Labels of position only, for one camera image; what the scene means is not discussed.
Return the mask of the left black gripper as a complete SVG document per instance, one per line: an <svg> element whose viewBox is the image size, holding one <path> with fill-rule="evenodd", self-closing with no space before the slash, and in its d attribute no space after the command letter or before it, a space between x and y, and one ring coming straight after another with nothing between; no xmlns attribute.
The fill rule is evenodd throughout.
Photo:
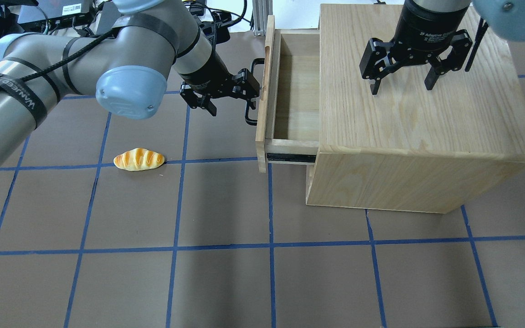
<svg viewBox="0 0 525 328"><path fill-rule="evenodd" d="M231 96L250 101L260 96L260 84L254 74L241 69L232 75L215 50L207 59L187 53L176 59L174 70L184 80L180 95L186 104L192 109L206 110L213 117L217 115L217 107L211 98Z"/></svg>

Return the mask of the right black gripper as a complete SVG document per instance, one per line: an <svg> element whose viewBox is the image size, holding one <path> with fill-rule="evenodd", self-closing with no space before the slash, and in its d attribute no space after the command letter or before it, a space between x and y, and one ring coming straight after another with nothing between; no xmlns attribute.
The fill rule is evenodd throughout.
<svg viewBox="0 0 525 328"><path fill-rule="evenodd" d="M424 81L428 91L447 72L460 70L473 43L466 29L456 32L463 16L463 0L406 0L392 41L369 39L359 63L372 95L384 77L406 64L431 64ZM450 53L441 60L437 55L449 46Z"/></svg>

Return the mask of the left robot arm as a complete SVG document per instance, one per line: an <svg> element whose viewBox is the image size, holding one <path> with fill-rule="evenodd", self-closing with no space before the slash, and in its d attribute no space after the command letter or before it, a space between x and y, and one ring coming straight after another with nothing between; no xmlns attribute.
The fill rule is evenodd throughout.
<svg viewBox="0 0 525 328"><path fill-rule="evenodd" d="M260 84L231 74L181 0L117 0L122 17L96 38L24 33L0 40L0 166L66 96L94 96L110 113L143 120L159 109L173 69L191 108L212 99L252 106Z"/></svg>

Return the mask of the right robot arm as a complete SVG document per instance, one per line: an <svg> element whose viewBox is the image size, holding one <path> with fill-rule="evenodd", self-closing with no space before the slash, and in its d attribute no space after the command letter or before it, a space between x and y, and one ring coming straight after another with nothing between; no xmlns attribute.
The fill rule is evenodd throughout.
<svg viewBox="0 0 525 328"><path fill-rule="evenodd" d="M406 0L393 38L370 39L359 70L376 95L387 75L429 64L424 83L430 91L447 72L471 69L488 29L525 42L525 0Z"/></svg>

